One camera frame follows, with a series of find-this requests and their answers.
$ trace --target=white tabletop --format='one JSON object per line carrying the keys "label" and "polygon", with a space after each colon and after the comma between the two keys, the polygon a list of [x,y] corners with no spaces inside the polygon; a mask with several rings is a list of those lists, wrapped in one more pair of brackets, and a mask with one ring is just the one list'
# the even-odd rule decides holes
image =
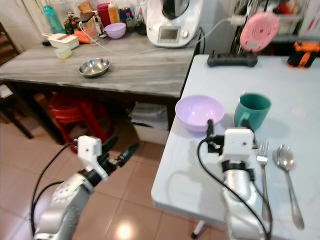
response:
{"label": "white tabletop", "polygon": [[[320,239],[320,59],[309,69],[290,68],[287,57],[259,57],[254,68],[207,66],[208,55],[195,56],[182,98],[203,94],[221,101],[223,120],[217,134],[233,127],[234,111],[242,92],[268,96],[272,107],[258,131],[257,140],[269,141],[266,180],[273,212],[273,238]],[[165,146],[151,195],[156,207],[186,214],[213,225],[224,221],[221,186],[201,168],[196,148],[205,134],[190,133],[177,118]],[[305,229],[296,229],[285,174],[275,166],[272,154],[280,144],[289,145],[296,159],[291,172],[293,187],[304,218]],[[222,177],[217,156],[201,148],[207,167]],[[252,151],[251,167],[261,187],[261,172]],[[257,207],[261,213],[261,204]]]}

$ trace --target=lavender bowl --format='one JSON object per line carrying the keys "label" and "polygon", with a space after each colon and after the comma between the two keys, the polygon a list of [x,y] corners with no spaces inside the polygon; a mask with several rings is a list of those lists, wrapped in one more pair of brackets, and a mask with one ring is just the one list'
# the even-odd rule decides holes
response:
{"label": "lavender bowl", "polygon": [[208,120],[217,124],[225,115],[224,106],[218,100],[205,95],[192,95],[180,99],[175,114],[183,126],[193,132],[205,132]]}
{"label": "lavender bowl", "polygon": [[106,26],[104,30],[110,38],[119,39],[126,33],[126,24],[123,22],[112,23]]}

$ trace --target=red plastic stool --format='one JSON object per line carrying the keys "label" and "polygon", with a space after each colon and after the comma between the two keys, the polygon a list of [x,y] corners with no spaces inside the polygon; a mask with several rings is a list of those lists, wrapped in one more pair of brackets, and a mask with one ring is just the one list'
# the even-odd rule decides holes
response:
{"label": "red plastic stool", "polygon": [[[94,137],[105,142],[114,133],[114,125],[111,117],[99,101],[89,97],[77,97],[65,94],[54,94],[49,103],[52,117],[56,121],[64,140],[67,143],[73,142],[70,131],[75,125],[87,127]],[[105,117],[109,123],[107,132],[104,132],[97,121],[98,117]],[[76,146],[71,146],[71,150],[78,152]]]}

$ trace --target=wooden table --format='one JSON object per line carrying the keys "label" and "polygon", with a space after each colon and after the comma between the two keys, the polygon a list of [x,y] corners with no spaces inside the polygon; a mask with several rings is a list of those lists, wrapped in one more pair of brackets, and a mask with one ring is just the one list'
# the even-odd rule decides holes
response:
{"label": "wooden table", "polygon": [[[25,104],[32,115],[59,144],[64,139],[31,91],[72,93],[99,99],[131,100],[167,106],[168,123],[175,117],[175,105],[184,88],[198,44],[185,48],[158,48],[147,36],[126,34],[118,40],[101,39],[100,46],[83,44],[72,56],[61,60],[55,48],[38,45],[0,68],[0,79]],[[95,58],[107,58],[109,71],[97,78],[85,78],[79,67]]]}

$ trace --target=teal cup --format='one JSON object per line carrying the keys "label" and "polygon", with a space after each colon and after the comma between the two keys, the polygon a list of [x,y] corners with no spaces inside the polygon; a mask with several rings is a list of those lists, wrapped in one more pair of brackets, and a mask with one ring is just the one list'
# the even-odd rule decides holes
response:
{"label": "teal cup", "polygon": [[256,131],[264,122],[271,101],[266,96],[258,93],[245,93],[239,98],[238,106],[234,113],[234,124],[241,127],[243,120],[247,120],[253,131]]}

